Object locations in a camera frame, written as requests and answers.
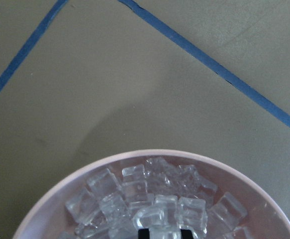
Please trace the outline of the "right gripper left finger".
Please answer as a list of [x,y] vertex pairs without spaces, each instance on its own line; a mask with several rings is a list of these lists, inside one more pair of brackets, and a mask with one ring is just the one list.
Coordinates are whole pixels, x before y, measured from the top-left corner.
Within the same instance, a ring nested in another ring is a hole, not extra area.
[[139,229],[138,230],[138,239],[150,239],[149,229]]

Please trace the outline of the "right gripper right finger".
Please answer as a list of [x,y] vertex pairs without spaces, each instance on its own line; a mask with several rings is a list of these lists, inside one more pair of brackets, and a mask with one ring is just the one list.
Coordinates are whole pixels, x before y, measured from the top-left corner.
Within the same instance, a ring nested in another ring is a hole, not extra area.
[[193,234],[190,230],[181,229],[182,239],[193,239]]

